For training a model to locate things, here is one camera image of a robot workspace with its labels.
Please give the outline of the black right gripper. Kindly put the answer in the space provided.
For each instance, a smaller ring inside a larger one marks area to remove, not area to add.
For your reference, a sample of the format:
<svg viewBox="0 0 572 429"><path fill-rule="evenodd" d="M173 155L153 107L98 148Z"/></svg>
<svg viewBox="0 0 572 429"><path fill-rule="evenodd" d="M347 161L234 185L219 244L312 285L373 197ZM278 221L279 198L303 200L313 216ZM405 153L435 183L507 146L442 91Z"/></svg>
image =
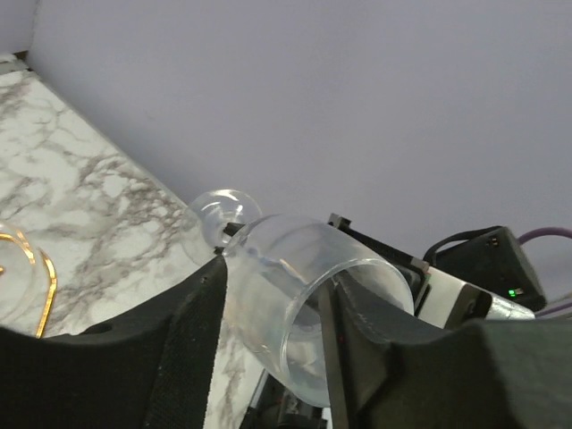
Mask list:
<svg viewBox="0 0 572 429"><path fill-rule="evenodd" d="M405 277L411 290L414 312L419 313L421 311L422 305L430 291L429 264L426 261L413 257L379 240L375 240L364 233L353 230L350 226L351 220L341 215L330 214L328 224L359 241L386 259L390 264L394 265Z"/></svg>

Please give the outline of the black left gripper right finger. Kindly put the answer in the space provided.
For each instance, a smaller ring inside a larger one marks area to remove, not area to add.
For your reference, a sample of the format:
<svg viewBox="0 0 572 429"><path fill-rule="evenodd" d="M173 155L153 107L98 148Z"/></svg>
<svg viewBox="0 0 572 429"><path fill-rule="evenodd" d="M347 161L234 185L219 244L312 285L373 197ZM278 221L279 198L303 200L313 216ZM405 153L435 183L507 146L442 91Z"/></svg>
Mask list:
<svg viewBox="0 0 572 429"><path fill-rule="evenodd" d="M336 428L568 428L571 323L442 330L346 274L318 293Z"/></svg>

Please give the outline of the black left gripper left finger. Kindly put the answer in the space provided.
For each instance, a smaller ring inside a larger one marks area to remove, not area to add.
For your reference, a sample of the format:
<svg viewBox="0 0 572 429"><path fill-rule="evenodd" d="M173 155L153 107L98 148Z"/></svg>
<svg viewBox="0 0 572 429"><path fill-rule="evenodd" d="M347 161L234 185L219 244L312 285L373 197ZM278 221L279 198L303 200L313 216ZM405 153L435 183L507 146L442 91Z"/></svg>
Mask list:
<svg viewBox="0 0 572 429"><path fill-rule="evenodd" d="M201 427L226 289L215 257L82 333L36 339L3 328L2 427Z"/></svg>

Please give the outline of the clear round wine glass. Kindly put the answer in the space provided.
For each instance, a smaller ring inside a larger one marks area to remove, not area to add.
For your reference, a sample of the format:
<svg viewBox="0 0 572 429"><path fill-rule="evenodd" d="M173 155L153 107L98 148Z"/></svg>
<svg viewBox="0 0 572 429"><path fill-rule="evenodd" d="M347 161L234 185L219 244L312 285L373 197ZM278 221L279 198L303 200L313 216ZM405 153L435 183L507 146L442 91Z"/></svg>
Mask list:
<svg viewBox="0 0 572 429"><path fill-rule="evenodd" d="M223 317L282 385L306 403L330 404L316 292L339 273L408 314L410 288L397 268L348 234L294 214L263 215L235 189L205 192L181 219L196 264L222 252L228 270Z"/></svg>

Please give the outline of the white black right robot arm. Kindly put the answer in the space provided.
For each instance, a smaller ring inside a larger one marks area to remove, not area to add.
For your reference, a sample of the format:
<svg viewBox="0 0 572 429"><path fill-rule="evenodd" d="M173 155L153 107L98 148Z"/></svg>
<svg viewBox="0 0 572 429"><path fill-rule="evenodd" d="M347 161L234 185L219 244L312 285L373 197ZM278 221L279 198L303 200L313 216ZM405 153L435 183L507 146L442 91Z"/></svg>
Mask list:
<svg viewBox="0 0 572 429"><path fill-rule="evenodd" d="M351 228L351 220L332 214L328 224L348 234L396 266L412 290L415 309L429 291L431 268L515 302L534 312L547 300L535 270L512 231L495 225L458 232L432 245L416 258Z"/></svg>

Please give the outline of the hanging clear glass on rack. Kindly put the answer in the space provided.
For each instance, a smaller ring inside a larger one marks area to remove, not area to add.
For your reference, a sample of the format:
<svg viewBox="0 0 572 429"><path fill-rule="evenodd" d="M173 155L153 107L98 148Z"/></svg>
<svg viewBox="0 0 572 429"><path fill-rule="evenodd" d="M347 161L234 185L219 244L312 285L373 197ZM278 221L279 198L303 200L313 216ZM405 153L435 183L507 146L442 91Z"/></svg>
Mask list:
<svg viewBox="0 0 572 429"><path fill-rule="evenodd" d="M25 234L1 222L1 323L23 314L36 293L38 256Z"/></svg>

